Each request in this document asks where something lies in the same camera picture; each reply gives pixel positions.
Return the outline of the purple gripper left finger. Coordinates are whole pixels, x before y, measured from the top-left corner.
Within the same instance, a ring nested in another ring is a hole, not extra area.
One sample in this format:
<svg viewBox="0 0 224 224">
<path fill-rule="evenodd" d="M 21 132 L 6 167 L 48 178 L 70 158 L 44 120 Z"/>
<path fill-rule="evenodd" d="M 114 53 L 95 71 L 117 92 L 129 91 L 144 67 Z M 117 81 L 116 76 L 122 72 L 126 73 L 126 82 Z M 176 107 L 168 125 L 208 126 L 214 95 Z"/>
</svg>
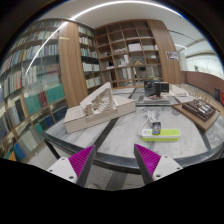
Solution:
<svg viewBox="0 0 224 224">
<path fill-rule="evenodd" d="M 95 156 L 96 147 L 92 145 L 82 149 L 69 158 L 59 158 L 47 171 L 78 186 L 84 187 Z"/>
</svg>

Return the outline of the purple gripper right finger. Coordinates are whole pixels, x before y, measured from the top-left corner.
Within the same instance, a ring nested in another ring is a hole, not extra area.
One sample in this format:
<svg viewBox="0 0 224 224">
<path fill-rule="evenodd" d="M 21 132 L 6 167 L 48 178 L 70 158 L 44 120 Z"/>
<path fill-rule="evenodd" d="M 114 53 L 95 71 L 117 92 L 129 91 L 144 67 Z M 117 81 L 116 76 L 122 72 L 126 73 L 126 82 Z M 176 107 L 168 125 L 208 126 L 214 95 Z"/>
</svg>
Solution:
<svg viewBox="0 0 224 224">
<path fill-rule="evenodd" d="M 160 156 L 138 144 L 134 145 L 134 155 L 145 184 L 150 184 L 182 169 L 170 156 Z"/>
</svg>

